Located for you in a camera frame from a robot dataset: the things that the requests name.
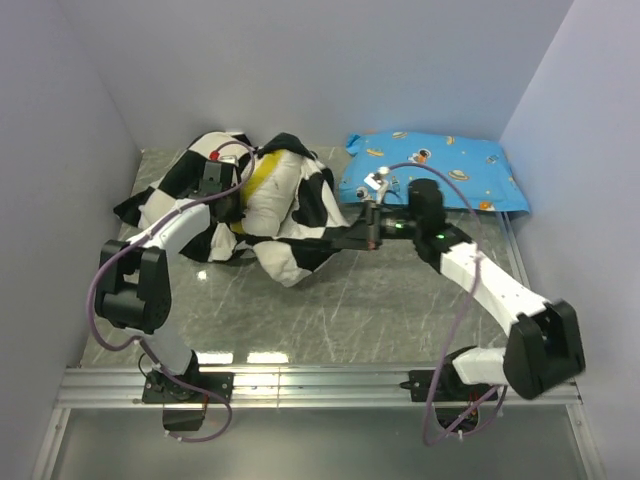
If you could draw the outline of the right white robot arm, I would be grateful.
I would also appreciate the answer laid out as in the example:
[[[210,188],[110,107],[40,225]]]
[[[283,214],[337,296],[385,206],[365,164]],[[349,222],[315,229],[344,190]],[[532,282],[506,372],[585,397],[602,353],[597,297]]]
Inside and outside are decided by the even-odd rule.
[[[413,241],[419,258],[467,291],[507,337],[503,348],[471,346],[446,354],[433,376],[438,392],[460,400],[477,384],[508,386],[532,400],[585,370],[575,309],[532,292],[487,258],[468,234],[447,221],[433,180],[411,181],[405,207],[366,201],[353,224],[293,245],[306,254],[335,253],[376,250],[391,239]]]

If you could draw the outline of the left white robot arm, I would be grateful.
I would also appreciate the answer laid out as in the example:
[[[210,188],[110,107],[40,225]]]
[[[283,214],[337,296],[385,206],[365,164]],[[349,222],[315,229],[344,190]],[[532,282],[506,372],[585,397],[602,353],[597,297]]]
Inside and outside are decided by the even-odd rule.
[[[156,190],[148,198],[147,225],[126,241],[104,244],[89,287],[87,313],[96,341],[109,351],[140,346],[151,361],[147,382],[179,402],[209,391],[196,353],[168,324],[169,261],[212,225],[215,213],[234,211],[241,185],[237,159],[225,156],[204,162],[189,196],[175,199]]]

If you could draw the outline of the cream yellow pillow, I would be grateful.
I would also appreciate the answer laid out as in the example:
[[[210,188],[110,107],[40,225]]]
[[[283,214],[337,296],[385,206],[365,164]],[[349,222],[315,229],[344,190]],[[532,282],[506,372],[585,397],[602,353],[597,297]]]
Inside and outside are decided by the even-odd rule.
[[[244,218],[230,224],[237,234],[275,236],[294,200],[306,158],[289,150],[267,153],[241,189]]]

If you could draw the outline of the black white checkered pillowcase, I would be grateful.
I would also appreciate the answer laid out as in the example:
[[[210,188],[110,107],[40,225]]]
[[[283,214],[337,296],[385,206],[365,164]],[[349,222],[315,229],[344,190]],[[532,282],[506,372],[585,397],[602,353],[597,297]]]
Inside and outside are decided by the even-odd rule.
[[[242,133],[208,132],[195,138],[157,182],[117,204],[113,212],[141,230],[164,216],[177,199],[195,191],[213,154],[237,158],[234,182],[243,187],[218,201],[237,200],[232,213],[215,216],[181,255],[200,263],[228,263],[253,256],[276,282],[291,287],[334,254],[316,241],[348,226],[334,196],[334,176],[298,137],[280,133],[251,145]]]

